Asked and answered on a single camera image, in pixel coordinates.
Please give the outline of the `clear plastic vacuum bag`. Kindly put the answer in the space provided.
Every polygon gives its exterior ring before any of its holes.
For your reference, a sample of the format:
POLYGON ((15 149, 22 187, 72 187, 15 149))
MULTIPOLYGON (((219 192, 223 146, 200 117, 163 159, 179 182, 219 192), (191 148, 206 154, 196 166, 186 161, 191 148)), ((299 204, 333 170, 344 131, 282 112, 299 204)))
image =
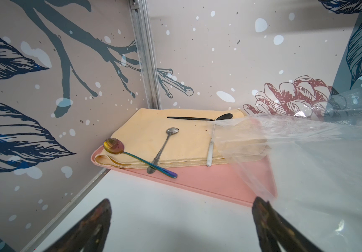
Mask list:
POLYGON ((362 252, 362 87, 258 92, 214 141, 239 178, 322 250, 362 252))

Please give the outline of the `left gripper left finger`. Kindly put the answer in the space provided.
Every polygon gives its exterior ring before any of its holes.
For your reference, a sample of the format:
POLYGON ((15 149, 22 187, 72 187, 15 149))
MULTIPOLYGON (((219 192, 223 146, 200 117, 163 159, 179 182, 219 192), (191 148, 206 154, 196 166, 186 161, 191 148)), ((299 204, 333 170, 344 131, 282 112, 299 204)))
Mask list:
POLYGON ((70 230, 50 245, 47 252, 101 252, 111 224, 112 209, 105 198, 70 230))

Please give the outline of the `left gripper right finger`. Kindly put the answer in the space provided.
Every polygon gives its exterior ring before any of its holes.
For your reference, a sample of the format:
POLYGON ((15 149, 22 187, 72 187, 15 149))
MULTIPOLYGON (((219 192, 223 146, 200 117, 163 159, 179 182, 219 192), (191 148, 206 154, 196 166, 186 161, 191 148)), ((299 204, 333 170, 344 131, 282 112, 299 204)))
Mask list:
POLYGON ((261 251, 322 252, 259 196, 253 202, 252 215, 261 251))

